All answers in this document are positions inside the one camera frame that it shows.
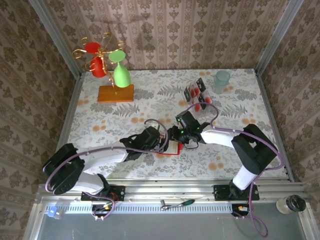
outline green cup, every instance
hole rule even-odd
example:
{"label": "green cup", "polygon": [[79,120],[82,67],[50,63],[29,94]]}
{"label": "green cup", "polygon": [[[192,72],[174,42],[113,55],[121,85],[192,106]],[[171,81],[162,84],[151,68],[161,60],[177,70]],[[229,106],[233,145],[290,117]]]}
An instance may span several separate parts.
{"label": "green cup", "polygon": [[109,60],[112,62],[117,62],[117,66],[113,71],[113,77],[115,85],[117,85],[119,88],[125,88],[131,84],[131,78],[128,69],[120,64],[125,57],[125,52],[121,50],[113,51],[109,54]]}
{"label": "green cup", "polygon": [[114,83],[119,88],[125,88],[128,87],[131,84],[131,78],[128,69],[121,65],[120,62],[118,62],[118,66],[116,66],[114,72]]}

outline patterned wallpaper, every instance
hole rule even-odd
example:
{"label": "patterned wallpaper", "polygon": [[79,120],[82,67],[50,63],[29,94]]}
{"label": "patterned wallpaper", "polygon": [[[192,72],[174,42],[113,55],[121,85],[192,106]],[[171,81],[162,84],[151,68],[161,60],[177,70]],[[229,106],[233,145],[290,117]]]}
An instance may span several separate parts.
{"label": "patterned wallpaper", "polygon": [[[111,31],[128,69],[255,68],[288,0],[45,0],[70,52]],[[77,62],[83,66],[90,58]]]}
{"label": "patterned wallpaper", "polygon": [[0,239],[22,239],[75,81],[28,1],[0,1]]}
{"label": "patterned wallpaper", "polygon": [[304,0],[262,79],[320,226],[320,1]]}

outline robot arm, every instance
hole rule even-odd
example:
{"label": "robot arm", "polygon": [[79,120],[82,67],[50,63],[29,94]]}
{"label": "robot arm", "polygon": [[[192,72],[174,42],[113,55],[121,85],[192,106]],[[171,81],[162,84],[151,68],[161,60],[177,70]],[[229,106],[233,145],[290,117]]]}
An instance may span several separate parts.
{"label": "robot arm", "polygon": [[[177,115],[176,120],[182,128],[177,126],[170,128],[168,130],[169,140],[182,144],[188,144],[191,140],[202,144],[219,144],[236,150],[242,162],[242,167],[229,184],[230,193],[236,198],[243,194],[244,190],[276,156],[263,143],[244,134],[217,130],[207,122],[199,124],[189,111],[184,111]],[[244,131],[258,136],[274,146],[256,125],[249,124],[244,128]],[[120,141],[107,146],[77,149],[72,143],[67,143],[48,160],[43,167],[43,172],[50,176],[55,168],[70,156],[88,151],[90,154],[77,156],[64,165],[53,176],[50,181],[50,187],[55,195],[72,190],[106,196],[110,190],[106,179],[100,174],[88,174],[85,170],[110,163],[135,160],[142,154],[141,152],[127,149],[110,150],[111,147],[150,151],[161,144],[163,142],[161,142],[160,133],[152,126],[146,128],[141,134],[122,138]]]}

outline table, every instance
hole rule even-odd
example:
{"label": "table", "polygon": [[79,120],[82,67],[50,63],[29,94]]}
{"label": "table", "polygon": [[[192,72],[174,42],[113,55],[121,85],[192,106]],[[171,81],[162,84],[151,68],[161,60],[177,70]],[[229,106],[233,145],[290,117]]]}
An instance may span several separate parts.
{"label": "table", "polygon": [[[267,110],[253,69],[226,69],[231,79],[222,94],[213,93],[217,69],[210,70],[134,70],[134,101],[97,103],[99,86],[109,84],[108,78],[84,77],[75,110],[68,143],[78,148],[97,147],[118,141],[145,128],[144,121],[158,119],[170,128],[175,116],[186,109],[181,90],[201,77],[219,109],[215,125],[242,129],[256,124],[276,144]],[[209,122],[212,117],[199,119]],[[183,149],[178,156],[144,154],[135,161],[94,167],[86,172],[100,173],[108,178],[233,178],[241,167],[235,150],[216,144],[200,144],[197,149]],[[276,158],[270,164],[279,165]],[[288,178],[286,170],[265,172],[263,177]]]}

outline cable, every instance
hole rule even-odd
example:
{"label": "cable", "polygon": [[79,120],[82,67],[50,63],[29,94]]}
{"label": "cable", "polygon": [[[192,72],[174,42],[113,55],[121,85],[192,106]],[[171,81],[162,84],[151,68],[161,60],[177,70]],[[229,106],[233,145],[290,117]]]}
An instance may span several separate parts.
{"label": "cable", "polygon": [[[248,133],[248,132],[245,132],[245,131],[242,131],[242,130],[235,130],[235,129],[229,129],[229,128],[223,128],[223,127],[215,127],[213,126],[212,124],[213,121],[211,121],[210,125],[213,129],[216,129],[218,131],[223,131],[223,132],[232,132],[232,133],[239,133],[239,134],[244,134],[244,135],[247,135],[261,143],[263,143],[264,145],[266,145],[267,147],[269,147],[276,155],[277,157],[279,158],[280,160],[280,165],[279,166],[276,166],[276,167],[270,167],[270,168],[266,168],[265,170],[263,170],[251,183],[250,185],[250,191],[249,191],[249,200],[248,200],[248,203],[249,203],[249,213],[250,213],[250,216],[245,216],[245,217],[250,217],[251,218],[251,221],[252,221],[252,224],[255,228],[255,230],[257,231],[257,233],[263,237],[263,238],[267,238],[268,235],[269,235],[269,231],[268,231],[268,228],[267,228],[267,225],[258,217],[254,216],[253,215],[253,204],[252,204],[252,191],[253,191],[253,188],[254,188],[254,181],[256,181],[261,175],[263,172],[265,171],[271,171],[271,170],[278,170],[278,169],[281,169],[284,165],[285,165],[285,161],[283,159],[283,157],[281,156],[281,154],[270,144],[268,143],[267,141],[263,140],[262,138],[256,136],[256,135],[253,135],[251,133]],[[261,231],[258,229],[257,225],[256,225],[256,222],[260,222],[264,229],[265,229],[265,234],[262,234]]]}
{"label": "cable", "polygon": [[[88,192],[85,192],[85,194],[87,194],[88,196],[92,197],[92,198],[96,198],[96,199],[105,199],[105,200],[108,200],[110,202],[112,202],[112,207],[110,209],[110,211],[103,217],[104,219],[107,218],[114,210],[115,210],[115,207],[116,207],[116,203],[115,201],[110,198],[110,197],[107,197],[107,196],[96,196],[96,195],[92,195]],[[93,216],[95,217],[96,216],[96,212],[97,212],[98,209],[95,209],[94,212],[93,212]]]}
{"label": "cable", "polygon": [[144,154],[149,154],[149,153],[158,153],[160,150],[162,150],[168,140],[169,140],[169,133],[168,133],[168,130],[167,128],[165,127],[165,125],[163,125],[160,121],[156,120],[156,119],[153,119],[153,118],[150,118],[150,119],[147,119],[144,124],[146,124],[147,122],[150,122],[150,121],[155,121],[157,122],[159,125],[161,125],[165,131],[165,140],[164,140],[164,144],[159,147],[158,149],[155,149],[155,150],[150,150],[150,151],[146,151],[146,150],[140,150],[140,149],[135,149],[135,148],[131,148],[131,147],[124,147],[124,146],[106,146],[106,147],[101,147],[101,148],[97,148],[97,149],[93,149],[93,150],[89,150],[89,151],[83,151],[83,152],[80,152],[80,153],[77,153],[75,155],[72,155],[70,157],[68,157],[66,160],[64,160],[59,166],[56,167],[56,169],[54,169],[52,171],[52,173],[50,174],[50,176],[48,177],[48,179],[46,180],[45,182],[45,190],[49,193],[52,193],[52,189],[49,189],[49,184],[52,180],[52,178],[54,177],[54,175],[65,165],[67,164],[68,162],[70,162],[72,159],[76,158],[76,157],[79,157],[79,156],[82,156],[82,155],[88,155],[88,154],[92,154],[92,153],[96,153],[96,152],[100,152],[100,151],[107,151],[107,150],[116,150],[116,149],[121,149],[121,150],[130,150],[130,151],[135,151],[135,152],[139,152],[139,153],[144,153]]}
{"label": "cable", "polygon": [[113,196],[113,200],[116,201],[116,204],[119,202],[119,197],[114,192],[110,192],[110,194]]}
{"label": "cable", "polygon": [[184,143],[183,146],[186,148],[186,149],[197,149],[199,147],[199,143],[197,142],[196,143],[196,146],[194,147],[186,147],[186,144]]}
{"label": "cable", "polygon": [[95,208],[94,208],[94,211],[91,213],[91,215],[92,215],[96,220],[98,219],[97,212],[107,212],[107,211],[108,211],[108,210],[104,207],[104,205],[94,205],[94,206],[95,206]]}

